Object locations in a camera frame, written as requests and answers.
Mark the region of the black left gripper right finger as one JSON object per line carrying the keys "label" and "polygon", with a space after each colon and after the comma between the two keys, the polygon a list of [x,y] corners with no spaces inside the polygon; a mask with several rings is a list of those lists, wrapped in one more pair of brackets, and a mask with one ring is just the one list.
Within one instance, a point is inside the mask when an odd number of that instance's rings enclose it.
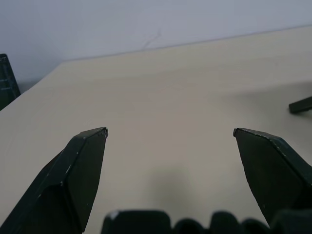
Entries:
{"label": "black left gripper right finger", "polygon": [[312,167],[282,138],[235,128],[247,183],[272,231],[312,229]]}

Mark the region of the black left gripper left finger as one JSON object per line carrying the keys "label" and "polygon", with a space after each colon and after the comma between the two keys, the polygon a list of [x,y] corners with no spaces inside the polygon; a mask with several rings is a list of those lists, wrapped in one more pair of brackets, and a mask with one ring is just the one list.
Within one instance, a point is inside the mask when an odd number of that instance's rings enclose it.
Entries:
{"label": "black left gripper left finger", "polygon": [[74,136],[35,177],[2,234],[81,234],[98,191],[107,128]]}

